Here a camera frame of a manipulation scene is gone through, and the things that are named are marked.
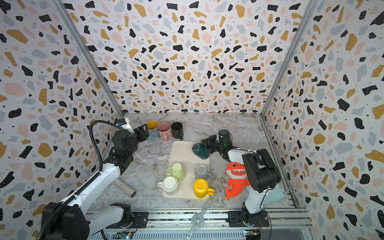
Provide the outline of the blue patterned mug yellow inside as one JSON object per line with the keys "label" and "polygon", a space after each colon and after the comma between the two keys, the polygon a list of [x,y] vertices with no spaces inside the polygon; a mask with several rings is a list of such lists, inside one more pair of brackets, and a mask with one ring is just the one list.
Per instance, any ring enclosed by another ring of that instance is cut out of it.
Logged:
{"label": "blue patterned mug yellow inside", "polygon": [[160,137],[160,134],[158,131],[158,122],[149,121],[147,122],[147,126],[148,126],[148,132],[149,132],[148,141],[158,139]]}

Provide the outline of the pink mug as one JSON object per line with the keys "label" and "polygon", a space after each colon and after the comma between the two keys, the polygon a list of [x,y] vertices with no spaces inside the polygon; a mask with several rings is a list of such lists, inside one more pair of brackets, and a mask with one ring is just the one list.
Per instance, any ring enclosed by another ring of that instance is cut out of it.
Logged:
{"label": "pink mug", "polygon": [[170,141],[172,138],[171,124],[168,122],[161,122],[158,124],[158,131],[163,141]]}

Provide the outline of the dark green mug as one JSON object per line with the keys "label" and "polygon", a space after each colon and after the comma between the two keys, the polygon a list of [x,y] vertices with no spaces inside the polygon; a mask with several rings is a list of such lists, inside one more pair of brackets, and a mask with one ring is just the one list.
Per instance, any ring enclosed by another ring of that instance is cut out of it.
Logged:
{"label": "dark green mug", "polygon": [[192,146],[193,153],[202,160],[210,157],[210,150],[203,143],[195,143]]}

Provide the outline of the black mug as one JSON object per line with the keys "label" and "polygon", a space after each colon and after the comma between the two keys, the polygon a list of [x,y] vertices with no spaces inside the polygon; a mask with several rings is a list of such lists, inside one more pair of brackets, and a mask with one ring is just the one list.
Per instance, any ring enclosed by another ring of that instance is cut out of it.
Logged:
{"label": "black mug", "polygon": [[184,140],[183,124],[180,122],[174,122],[171,124],[172,135],[175,139],[180,141]]}

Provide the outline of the grey mug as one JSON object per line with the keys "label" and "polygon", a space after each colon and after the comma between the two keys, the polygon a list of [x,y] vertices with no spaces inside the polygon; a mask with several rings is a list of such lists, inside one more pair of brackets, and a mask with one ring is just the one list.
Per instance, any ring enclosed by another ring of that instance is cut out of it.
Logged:
{"label": "grey mug", "polygon": [[207,168],[204,166],[204,165],[199,165],[197,168],[196,168],[196,172],[195,172],[195,179],[204,179],[204,180],[208,180],[208,171],[207,171]]}

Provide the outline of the light green mug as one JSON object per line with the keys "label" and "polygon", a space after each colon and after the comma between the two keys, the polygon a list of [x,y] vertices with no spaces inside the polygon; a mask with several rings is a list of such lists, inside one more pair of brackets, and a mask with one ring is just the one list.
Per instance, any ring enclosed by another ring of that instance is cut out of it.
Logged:
{"label": "light green mug", "polygon": [[180,163],[173,164],[169,169],[166,170],[166,176],[173,176],[179,182],[183,181],[186,177],[185,168]]}

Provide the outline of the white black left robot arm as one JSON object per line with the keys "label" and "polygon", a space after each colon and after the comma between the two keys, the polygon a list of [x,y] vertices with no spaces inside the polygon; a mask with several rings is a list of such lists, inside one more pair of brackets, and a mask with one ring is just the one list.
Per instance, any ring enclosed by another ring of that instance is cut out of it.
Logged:
{"label": "white black left robot arm", "polygon": [[76,191],[58,203],[49,203],[42,213],[41,230],[38,240],[86,240],[109,226],[131,227],[136,224],[131,206],[114,203],[108,208],[91,215],[87,212],[97,197],[124,173],[133,161],[133,154],[139,143],[149,137],[146,124],[133,130],[123,124],[115,126],[113,147],[103,159],[96,148],[99,170]]}

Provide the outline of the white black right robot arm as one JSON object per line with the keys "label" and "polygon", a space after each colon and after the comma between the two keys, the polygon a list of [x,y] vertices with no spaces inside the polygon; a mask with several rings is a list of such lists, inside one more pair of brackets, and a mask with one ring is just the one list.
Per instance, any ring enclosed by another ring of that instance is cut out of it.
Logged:
{"label": "white black right robot arm", "polygon": [[220,130],[218,135],[209,136],[201,143],[211,154],[217,152],[228,161],[226,173],[230,176],[226,188],[226,199],[239,195],[246,186],[250,187],[248,198],[240,211],[229,211],[227,222],[230,227],[268,227],[269,215],[264,210],[264,200],[281,181],[281,175],[266,149],[256,151],[236,148],[232,134]]}

